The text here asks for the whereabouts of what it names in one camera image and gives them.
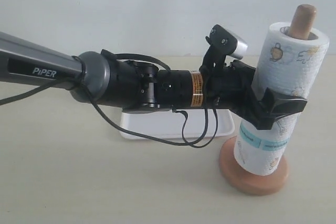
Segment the table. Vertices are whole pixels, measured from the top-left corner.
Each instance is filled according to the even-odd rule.
[[[173,69],[202,62],[160,59]],[[256,66],[257,57],[244,62]],[[326,57],[288,144],[286,186],[265,197],[222,177],[218,155],[231,136],[200,150],[125,140],[91,105],[58,89],[2,106],[0,223],[334,223],[335,64]],[[0,83],[0,98],[31,88]],[[119,120],[119,109],[103,110]]]

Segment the white tray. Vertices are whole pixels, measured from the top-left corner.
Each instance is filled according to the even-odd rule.
[[[184,129],[185,138],[197,138],[204,131],[204,110],[186,110],[187,124]],[[229,110],[217,110],[218,130],[216,136],[230,135],[235,130],[234,121]],[[172,111],[154,112],[149,114],[121,114],[120,126],[124,129],[163,139],[182,139],[182,126],[185,118],[180,113]],[[216,129],[216,120],[212,110],[208,110],[208,131],[205,138],[212,137]],[[127,139],[140,137],[120,132]]]

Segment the piper robot arm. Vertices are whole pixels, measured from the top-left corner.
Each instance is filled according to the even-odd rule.
[[[171,70],[159,60],[136,54],[88,51],[71,57],[0,33],[0,81],[41,86],[67,79],[56,88],[69,90],[79,102],[89,102],[81,78],[97,104],[125,113],[183,109],[228,109],[270,130],[280,118],[302,112],[307,101],[269,88],[258,100],[251,88],[255,68],[241,59],[246,43],[220,25],[208,37],[209,48],[197,72]],[[234,60],[227,66],[226,57]]]

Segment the printed paper towel pattern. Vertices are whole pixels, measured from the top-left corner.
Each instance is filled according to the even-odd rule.
[[[270,30],[252,82],[257,98],[263,97],[267,87],[280,93],[307,98],[328,46],[328,41],[320,41],[319,44],[315,41],[301,43]],[[274,172],[299,115],[277,121],[269,131],[258,131],[252,124],[242,120],[234,149],[240,166],[260,176]]]

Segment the orange warning label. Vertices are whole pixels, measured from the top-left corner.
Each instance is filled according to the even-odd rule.
[[[203,78],[200,72],[190,71],[193,81],[193,98],[191,107],[201,107],[203,103]]]

